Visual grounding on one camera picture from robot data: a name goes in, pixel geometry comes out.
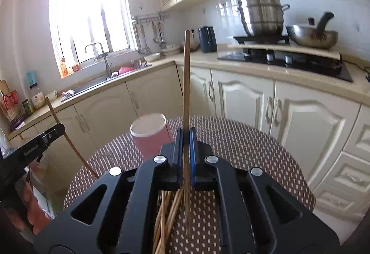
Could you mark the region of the dark blue kettle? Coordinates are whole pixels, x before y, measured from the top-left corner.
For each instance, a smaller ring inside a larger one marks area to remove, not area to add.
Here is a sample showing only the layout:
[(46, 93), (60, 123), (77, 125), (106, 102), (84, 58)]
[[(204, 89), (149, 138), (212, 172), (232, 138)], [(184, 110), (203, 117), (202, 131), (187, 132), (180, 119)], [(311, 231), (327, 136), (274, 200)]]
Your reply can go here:
[(203, 53), (216, 52), (217, 42), (213, 26), (203, 26), (198, 29), (198, 37)]

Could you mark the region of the jar with teal lid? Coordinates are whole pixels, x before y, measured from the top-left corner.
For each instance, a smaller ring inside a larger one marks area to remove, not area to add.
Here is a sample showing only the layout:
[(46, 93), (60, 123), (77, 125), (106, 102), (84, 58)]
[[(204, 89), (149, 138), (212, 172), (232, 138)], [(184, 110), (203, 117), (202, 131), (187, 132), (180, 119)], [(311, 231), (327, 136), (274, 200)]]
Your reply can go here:
[(38, 86), (36, 73), (33, 70), (28, 71), (26, 73), (26, 80), (28, 83), (29, 92), (31, 93), (31, 102), (34, 109), (38, 110), (46, 104), (46, 101), (42, 90)]

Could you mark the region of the cream kitchen cabinets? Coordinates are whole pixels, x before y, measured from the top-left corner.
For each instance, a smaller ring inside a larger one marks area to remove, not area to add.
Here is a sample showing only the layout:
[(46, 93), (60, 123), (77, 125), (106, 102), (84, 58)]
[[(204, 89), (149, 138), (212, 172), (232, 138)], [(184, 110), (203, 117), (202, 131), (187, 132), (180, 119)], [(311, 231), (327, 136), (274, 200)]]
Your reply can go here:
[[(245, 123), (275, 138), (299, 164), (318, 207), (360, 220), (369, 208), (369, 83), (244, 62), (195, 61), (191, 112)], [(139, 116), (182, 114), (182, 64), (162, 61), (56, 99), (85, 158), (129, 130)]]

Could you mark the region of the dark wooden chopstick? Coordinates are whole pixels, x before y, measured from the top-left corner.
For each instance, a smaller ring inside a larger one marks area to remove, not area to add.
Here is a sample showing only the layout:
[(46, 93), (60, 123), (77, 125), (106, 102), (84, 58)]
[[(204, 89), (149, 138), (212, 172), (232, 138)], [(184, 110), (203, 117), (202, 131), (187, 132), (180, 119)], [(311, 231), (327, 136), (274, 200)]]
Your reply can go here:
[(190, 154), (189, 154), (189, 125), (190, 125), (190, 43), (191, 32), (185, 31), (184, 38), (184, 70), (183, 70), (183, 185), (184, 213), (186, 236), (190, 236)]

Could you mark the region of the chrome sink faucet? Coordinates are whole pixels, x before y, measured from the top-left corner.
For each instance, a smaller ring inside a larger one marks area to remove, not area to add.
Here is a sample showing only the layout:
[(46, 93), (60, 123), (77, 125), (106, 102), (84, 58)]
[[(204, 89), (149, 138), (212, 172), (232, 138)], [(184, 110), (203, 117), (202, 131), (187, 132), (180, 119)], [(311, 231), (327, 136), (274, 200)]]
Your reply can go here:
[(95, 59), (103, 59), (104, 60), (106, 77), (107, 77), (107, 79), (111, 79), (112, 73), (113, 73), (112, 72), (112, 64), (108, 62), (108, 59), (107, 59), (108, 53), (103, 50), (103, 45), (99, 42), (94, 42), (94, 43), (87, 44), (84, 48), (84, 52), (87, 53), (87, 48), (89, 46), (96, 46), (96, 45), (100, 46), (101, 53), (99, 55), (97, 55), (95, 57)]

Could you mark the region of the hanging utensil rack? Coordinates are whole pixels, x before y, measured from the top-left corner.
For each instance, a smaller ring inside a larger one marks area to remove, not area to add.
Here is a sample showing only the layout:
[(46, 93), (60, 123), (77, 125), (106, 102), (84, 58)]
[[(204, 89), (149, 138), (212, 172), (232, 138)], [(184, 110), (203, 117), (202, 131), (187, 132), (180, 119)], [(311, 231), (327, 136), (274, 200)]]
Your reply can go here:
[(132, 25), (140, 55), (150, 55), (156, 49), (167, 47), (165, 20), (169, 19), (167, 12), (132, 16)]

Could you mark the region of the steel stock pot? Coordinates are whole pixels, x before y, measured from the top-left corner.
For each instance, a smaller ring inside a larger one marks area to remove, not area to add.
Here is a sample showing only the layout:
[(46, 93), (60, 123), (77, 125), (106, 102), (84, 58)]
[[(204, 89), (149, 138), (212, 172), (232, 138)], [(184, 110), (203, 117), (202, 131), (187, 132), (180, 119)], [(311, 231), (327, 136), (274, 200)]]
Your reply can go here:
[(290, 5), (280, 0), (238, 0), (241, 23), (248, 36), (281, 36), (284, 12)]

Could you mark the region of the black gas stove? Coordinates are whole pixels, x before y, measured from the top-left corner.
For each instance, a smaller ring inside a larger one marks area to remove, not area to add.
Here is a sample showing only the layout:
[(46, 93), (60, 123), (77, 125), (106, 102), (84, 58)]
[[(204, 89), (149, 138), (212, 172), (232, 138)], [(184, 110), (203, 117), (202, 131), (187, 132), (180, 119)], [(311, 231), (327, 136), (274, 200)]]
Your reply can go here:
[(295, 46), (289, 36), (234, 36), (234, 39), (235, 44), (228, 44), (227, 51), (218, 53), (219, 60), (286, 67), (352, 82), (338, 52)]

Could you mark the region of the pink cylindrical utensil holder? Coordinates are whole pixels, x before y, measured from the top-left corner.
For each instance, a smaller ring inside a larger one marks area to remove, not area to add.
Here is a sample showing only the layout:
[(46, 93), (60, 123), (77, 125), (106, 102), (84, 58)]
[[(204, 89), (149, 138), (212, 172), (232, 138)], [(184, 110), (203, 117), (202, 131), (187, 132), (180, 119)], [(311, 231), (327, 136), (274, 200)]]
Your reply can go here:
[(130, 126), (130, 133), (145, 161), (157, 156), (162, 145), (173, 141), (167, 119), (160, 113), (137, 118)]

